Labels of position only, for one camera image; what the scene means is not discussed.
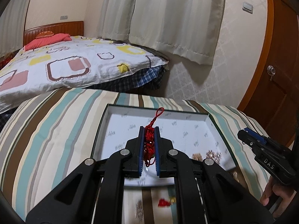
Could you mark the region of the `silver door lock knob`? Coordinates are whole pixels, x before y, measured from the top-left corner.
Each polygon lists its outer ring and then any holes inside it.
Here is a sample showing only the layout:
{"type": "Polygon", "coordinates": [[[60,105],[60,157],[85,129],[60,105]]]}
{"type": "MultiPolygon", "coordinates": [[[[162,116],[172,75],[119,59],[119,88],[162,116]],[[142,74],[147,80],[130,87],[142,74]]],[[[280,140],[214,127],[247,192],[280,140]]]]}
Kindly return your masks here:
{"type": "Polygon", "coordinates": [[[276,74],[276,69],[273,66],[269,65],[267,67],[267,74],[270,76],[270,81],[272,81],[273,77],[276,74]]]}

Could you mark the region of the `red pillow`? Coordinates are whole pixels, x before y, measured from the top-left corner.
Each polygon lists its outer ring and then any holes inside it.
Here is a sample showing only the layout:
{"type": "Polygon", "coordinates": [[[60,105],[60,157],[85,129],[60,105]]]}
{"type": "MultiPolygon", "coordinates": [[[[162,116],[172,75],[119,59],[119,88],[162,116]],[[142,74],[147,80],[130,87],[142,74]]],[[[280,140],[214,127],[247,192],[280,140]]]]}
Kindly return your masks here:
{"type": "Polygon", "coordinates": [[[25,51],[37,49],[43,46],[52,45],[61,41],[72,41],[69,34],[58,33],[46,38],[36,38],[24,46],[25,51]]]}

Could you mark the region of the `white curtain left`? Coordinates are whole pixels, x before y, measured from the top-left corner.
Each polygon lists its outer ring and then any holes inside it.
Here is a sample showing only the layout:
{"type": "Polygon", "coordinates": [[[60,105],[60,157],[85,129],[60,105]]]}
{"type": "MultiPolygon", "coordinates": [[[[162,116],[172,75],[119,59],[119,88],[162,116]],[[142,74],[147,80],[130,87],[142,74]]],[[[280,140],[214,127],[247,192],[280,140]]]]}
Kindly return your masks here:
{"type": "Polygon", "coordinates": [[[1,15],[1,57],[23,47],[26,14],[30,0],[10,0],[1,15]]]}

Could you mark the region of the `white curtain centre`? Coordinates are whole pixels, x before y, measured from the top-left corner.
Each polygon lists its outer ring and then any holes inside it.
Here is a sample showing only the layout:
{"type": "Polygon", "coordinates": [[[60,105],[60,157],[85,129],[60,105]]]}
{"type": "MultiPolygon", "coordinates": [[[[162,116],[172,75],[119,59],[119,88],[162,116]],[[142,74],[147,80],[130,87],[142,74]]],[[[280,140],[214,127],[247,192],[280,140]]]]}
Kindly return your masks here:
{"type": "Polygon", "coordinates": [[[103,0],[98,36],[212,65],[225,0],[103,0]]]}

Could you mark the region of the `white patterned quilt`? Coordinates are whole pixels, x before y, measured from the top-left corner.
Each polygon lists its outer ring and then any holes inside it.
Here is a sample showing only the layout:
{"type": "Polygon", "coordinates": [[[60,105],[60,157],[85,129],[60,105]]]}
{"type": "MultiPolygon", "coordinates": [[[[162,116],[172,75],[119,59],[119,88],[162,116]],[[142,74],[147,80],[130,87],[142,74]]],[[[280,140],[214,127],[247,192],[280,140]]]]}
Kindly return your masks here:
{"type": "Polygon", "coordinates": [[[22,48],[1,70],[1,113],[48,91],[108,83],[167,63],[156,51],[83,36],[22,48]]]}

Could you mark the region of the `wooden headboard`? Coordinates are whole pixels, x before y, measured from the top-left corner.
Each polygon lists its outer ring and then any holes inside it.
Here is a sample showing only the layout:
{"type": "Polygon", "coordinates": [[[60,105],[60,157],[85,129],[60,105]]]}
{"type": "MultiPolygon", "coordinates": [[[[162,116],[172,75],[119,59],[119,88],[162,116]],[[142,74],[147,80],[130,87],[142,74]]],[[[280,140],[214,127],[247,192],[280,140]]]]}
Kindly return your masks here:
{"type": "Polygon", "coordinates": [[[71,36],[84,35],[84,22],[83,21],[72,21],[72,22],[60,22],[39,27],[34,27],[24,31],[23,46],[30,43],[36,38],[36,36],[44,31],[52,31],[54,34],[68,33],[71,36]]]}

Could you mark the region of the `blue plaid bed sheet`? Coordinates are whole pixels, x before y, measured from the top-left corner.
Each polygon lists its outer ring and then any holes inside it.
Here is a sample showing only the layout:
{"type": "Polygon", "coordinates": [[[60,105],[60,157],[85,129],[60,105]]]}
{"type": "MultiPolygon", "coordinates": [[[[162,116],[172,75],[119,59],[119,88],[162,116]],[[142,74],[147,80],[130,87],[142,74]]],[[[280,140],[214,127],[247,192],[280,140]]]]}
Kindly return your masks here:
{"type": "Polygon", "coordinates": [[[146,68],[139,70],[130,76],[125,76],[106,83],[93,84],[86,88],[114,91],[118,93],[144,93],[159,89],[165,72],[166,69],[164,66],[146,68]]]}

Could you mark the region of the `gold filigree brooch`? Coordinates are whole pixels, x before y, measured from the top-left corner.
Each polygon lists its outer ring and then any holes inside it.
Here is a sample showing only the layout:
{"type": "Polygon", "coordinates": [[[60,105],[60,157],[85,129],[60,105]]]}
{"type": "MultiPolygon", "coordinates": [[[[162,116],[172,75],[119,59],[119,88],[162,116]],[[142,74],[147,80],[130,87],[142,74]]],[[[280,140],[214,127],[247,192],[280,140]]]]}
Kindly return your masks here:
{"type": "Polygon", "coordinates": [[[192,155],[192,159],[197,160],[197,161],[203,161],[203,157],[200,153],[194,153],[192,155]]]}

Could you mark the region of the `white curtain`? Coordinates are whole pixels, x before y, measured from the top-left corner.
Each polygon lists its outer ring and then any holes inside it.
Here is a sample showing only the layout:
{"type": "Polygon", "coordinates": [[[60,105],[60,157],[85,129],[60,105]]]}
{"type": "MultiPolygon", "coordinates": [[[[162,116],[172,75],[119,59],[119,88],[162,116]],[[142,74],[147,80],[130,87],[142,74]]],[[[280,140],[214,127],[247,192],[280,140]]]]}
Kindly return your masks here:
{"type": "Polygon", "coordinates": [[[10,0],[1,15],[1,57],[23,47],[26,14],[30,0],[10,0]]]}
{"type": "Polygon", "coordinates": [[[98,36],[212,65],[225,0],[103,0],[98,36]]]}

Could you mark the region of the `orange embroidered cushion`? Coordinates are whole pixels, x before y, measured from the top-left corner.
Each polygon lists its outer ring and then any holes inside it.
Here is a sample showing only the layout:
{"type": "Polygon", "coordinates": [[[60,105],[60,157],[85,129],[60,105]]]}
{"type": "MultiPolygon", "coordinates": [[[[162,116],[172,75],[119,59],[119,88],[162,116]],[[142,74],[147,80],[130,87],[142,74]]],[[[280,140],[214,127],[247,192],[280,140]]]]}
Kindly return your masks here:
{"type": "Polygon", "coordinates": [[[36,39],[48,38],[48,37],[52,37],[53,35],[54,35],[54,32],[52,32],[52,31],[42,31],[36,36],[36,39]]]}

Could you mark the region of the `brown wooden door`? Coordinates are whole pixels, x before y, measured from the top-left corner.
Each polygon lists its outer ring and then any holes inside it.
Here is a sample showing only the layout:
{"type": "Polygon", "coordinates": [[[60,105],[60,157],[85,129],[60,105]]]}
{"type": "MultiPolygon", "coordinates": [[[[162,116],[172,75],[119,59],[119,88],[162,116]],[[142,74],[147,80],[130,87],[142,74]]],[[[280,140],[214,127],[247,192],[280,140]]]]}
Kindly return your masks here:
{"type": "Polygon", "coordinates": [[[295,139],[298,112],[298,14],[289,0],[267,0],[266,33],[258,65],[238,110],[277,142],[295,139]],[[270,81],[267,67],[276,74],[270,81]]]}

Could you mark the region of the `red knot tassel charm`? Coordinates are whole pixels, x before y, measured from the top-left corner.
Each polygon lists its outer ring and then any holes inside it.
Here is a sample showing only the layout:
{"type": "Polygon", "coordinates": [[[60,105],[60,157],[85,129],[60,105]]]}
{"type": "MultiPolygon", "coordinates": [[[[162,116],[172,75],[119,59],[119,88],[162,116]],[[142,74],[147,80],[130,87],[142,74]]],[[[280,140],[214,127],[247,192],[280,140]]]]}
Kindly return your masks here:
{"type": "Polygon", "coordinates": [[[163,112],[164,108],[159,107],[154,118],[144,129],[143,161],[146,167],[153,165],[156,161],[154,123],[163,112]]]}

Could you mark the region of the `white wall light switch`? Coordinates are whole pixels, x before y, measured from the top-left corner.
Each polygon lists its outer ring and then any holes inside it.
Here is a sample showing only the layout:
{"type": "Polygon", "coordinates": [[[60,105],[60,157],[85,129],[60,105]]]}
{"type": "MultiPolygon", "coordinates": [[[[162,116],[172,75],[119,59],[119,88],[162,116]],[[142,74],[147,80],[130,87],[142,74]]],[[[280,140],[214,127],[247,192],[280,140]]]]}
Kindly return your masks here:
{"type": "Polygon", "coordinates": [[[242,3],[242,10],[249,13],[249,14],[253,14],[253,5],[251,5],[251,4],[244,1],[242,3]]]}

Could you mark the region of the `striped bedspread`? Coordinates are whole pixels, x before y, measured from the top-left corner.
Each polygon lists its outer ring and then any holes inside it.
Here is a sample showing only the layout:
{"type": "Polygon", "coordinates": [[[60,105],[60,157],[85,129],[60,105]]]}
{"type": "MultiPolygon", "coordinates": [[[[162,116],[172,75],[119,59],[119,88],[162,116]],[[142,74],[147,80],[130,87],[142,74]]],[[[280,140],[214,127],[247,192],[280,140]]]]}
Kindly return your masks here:
{"type": "Polygon", "coordinates": [[[233,107],[82,88],[41,94],[1,131],[1,223],[298,223],[296,202],[279,219],[260,204],[270,174],[238,139],[244,128],[268,136],[233,107]],[[126,143],[159,107],[154,128],[172,142],[174,177],[158,177],[156,161],[125,177],[126,143]]]}

